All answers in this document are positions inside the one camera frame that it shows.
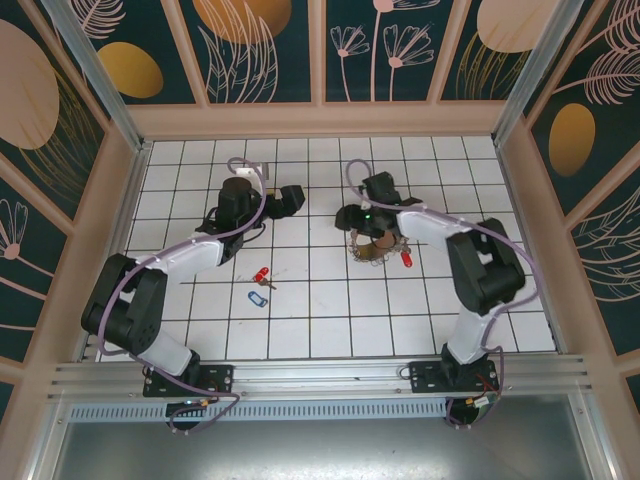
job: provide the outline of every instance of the flower illustration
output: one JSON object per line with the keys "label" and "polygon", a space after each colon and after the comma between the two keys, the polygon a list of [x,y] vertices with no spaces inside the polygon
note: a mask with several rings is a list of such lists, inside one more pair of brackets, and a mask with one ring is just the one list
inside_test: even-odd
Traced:
{"label": "flower illustration", "polygon": [[384,29],[384,48],[389,57],[391,80],[389,82],[389,101],[393,100],[393,78],[396,68],[420,65],[433,60],[433,50],[427,48],[431,44],[429,27],[406,27],[398,37],[398,25]]}
{"label": "flower illustration", "polygon": [[340,67],[342,68],[342,84],[344,85],[344,93],[347,96],[347,102],[351,101],[349,96],[349,88],[347,86],[347,76],[344,71],[344,59],[353,55],[360,55],[369,51],[369,43],[366,43],[366,37],[360,27],[347,27],[344,32],[340,27],[333,27],[330,30],[333,46],[336,47],[338,56],[340,57]]}

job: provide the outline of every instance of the metal bar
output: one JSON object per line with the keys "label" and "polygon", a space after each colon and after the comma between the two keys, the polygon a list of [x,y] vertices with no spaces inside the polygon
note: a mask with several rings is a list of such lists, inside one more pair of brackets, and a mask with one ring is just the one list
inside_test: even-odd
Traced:
{"label": "metal bar", "polygon": [[531,52],[498,119],[494,130],[494,143],[498,149],[509,138],[511,130],[518,122],[524,107],[551,62],[553,62],[558,50],[560,50],[565,36],[580,12],[583,1],[565,0],[558,2],[549,23],[547,23],[542,35],[540,35],[540,41]]}
{"label": "metal bar", "polygon": [[141,135],[129,115],[122,97],[111,83],[109,75],[98,59],[93,45],[82,31],[72,10],[71,2],[41,0],[41,3],[127,143],[133,150],[139,150]]}

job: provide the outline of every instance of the leaf illustration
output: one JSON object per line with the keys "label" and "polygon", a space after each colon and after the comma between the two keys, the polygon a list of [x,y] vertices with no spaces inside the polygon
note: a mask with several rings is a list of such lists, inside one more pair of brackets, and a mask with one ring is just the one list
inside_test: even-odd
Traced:
{"label": "leaf illustration", "polygon": [[85,35],[98,40],[108,38],[126,15],[122,0],[71,0],[71,5]]}

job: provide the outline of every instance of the gray metal surface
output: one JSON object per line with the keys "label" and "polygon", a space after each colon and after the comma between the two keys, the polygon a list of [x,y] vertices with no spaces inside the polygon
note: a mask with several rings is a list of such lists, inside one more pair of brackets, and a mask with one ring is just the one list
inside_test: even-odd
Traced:
{"label": "gray metal surface", "polygon": [[566,398],[505,398],[490,421],[222,422],[192,437],[161,424],[71,424],[58,480],[581,480],[591,476]]}

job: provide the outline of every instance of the key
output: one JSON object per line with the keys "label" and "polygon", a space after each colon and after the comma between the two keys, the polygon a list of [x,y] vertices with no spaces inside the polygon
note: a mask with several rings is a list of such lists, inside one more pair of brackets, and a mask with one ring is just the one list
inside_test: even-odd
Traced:
{"label": "key", "polygon": [[262,278],[262,280],[260,280],[258,282],[258,285],[260,285],[261,287],[269,287],[271,290],[277,290],[277,287],[274,287],[273,285],[271,285],[271,282],[269,280],[267,280],[266,278]]}

